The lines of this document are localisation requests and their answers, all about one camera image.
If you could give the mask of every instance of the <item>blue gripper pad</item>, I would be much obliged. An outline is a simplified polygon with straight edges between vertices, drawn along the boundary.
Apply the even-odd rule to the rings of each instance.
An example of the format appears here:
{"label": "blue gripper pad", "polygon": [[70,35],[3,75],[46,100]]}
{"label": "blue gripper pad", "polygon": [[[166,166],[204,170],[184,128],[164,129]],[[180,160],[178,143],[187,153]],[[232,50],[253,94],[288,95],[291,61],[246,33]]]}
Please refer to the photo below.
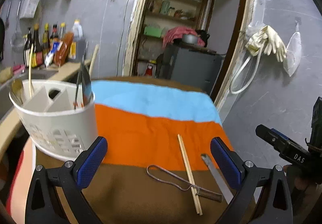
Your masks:
{"label": "blue gripper pad", "polygon": [[104,159],[106,152],[107,152],[107,141],[105,138],[101,138],[101,140],[97,143],[95,148],[88,155],[88,157],[86,158],[82,166],[77,171],[76,184],[80,189],[85,189],[88,187],[99,165]]}
{"label": "blue gripper pad", "polygon": [[219,137],[211,140],[210,151],[228,185],[232,189],[239,190],[245,174],[241,158],[235,152],[231,152]]}
{"label": "blue gripper pad", "polygon": [[271,131],[275,132],[276,134],[280,135],[283,139],[285,140],[289,140],[289,137],[287,137],[286,135],[284,135],[283,133],[279,132],[278,130],[275,130],[274,128],[271,128]]}

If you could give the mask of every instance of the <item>blue cloth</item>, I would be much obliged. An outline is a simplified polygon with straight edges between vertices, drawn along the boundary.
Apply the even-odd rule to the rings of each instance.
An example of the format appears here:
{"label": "blue cloth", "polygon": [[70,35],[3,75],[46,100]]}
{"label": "blue cloth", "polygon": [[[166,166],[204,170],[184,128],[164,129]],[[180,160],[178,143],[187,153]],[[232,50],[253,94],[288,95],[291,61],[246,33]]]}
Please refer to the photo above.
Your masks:
{"label": "blue cloth", "polygon": [[221,125],[210,97],[201,92],[182,91],[150,84],[92,81],[95,102],[149,117],[179,121],[209,122]]}

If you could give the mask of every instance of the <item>chopstick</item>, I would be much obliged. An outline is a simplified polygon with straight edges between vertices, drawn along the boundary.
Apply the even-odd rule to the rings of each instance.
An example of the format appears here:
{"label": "chopstick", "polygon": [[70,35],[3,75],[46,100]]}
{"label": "chopstick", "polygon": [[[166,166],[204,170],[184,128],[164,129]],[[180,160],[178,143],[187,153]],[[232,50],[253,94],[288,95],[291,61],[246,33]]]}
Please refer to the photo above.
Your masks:
{"label": "chopstick", "polygon": [[[183,162],[184,162],[185,167],[186,167],[188,180],[189,180],[189,182],[191,184],[195,185],[194,176],[192,175],[192,171],[191,171],[188,155],[187,155],[187,152],[186,152],[186,148],[185,148],[185,145],[183,143],[183,139],[182,139],[180,134],[178,134],[178,141],[179,141],[179,145],[180,145],[180,150],[181,150]],[[198,195],[196,195],[196,192],[197,192],[196,188],[191,187],[191,193],[192,193],[192,198],[194,200],[194,206],[196,208],[196,212],[197,212],[197,214],[202,215],[202,209],[201,209],[199,197],[198,197]]]}
{"label": "chopstick", "polygon": [[29,55],[29,70],[28,70],[28,81],[29,81],[29,94],[32,98],[34,93],[33,83],[31,82],[31,61],[33,56],[33,44],[31,44],[30,55]]}
{"label": "chopstick", "polygon": [[92,56],[92,60],[91,60],[91,65],[90,65],[90,70],[89,70],[89,74],[90,74],[90,78],[92,78],[92,72],[93,72],[93,68],[94,68],[94,62],[96,59],[96,55],[97,52],[99,51],[99,44],[97,44],[95,46],[94,52],[93,52],[93,56]]}

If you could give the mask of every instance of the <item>metal pot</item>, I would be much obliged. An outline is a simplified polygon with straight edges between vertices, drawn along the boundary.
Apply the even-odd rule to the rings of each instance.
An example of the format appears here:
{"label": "metal pot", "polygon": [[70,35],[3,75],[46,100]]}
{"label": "metal pot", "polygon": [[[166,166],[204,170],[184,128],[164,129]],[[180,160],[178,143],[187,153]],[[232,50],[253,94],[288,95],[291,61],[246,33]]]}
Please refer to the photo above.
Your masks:
{"label": "metal pot", "polygon": [[197,44],[198,43],[198,36],[192,34],[184,34],[182,36],[182,41],[188,44]]}

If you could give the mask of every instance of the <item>white utensil holder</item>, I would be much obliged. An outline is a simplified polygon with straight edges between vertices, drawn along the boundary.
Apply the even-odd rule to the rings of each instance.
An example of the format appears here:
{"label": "white utensil holder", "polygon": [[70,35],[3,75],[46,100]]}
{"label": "white utensil holder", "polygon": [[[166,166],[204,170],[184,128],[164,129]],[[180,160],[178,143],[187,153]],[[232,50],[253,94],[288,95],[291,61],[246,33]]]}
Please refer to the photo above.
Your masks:
{"label": "white utensil holder", "polygon": [[[9,97],[20,120],[37,148],[56,159],[75,160],[87,150],[98,136],[95,118],[95,95],[82,108],[82,86],[79,86],[74,110],[76,84],[50,80],[32,80],[33,97],[30,98],[28,80],[23,81],[26,102],[21,106]],[[51,99],[53,91],[59,93]]]}

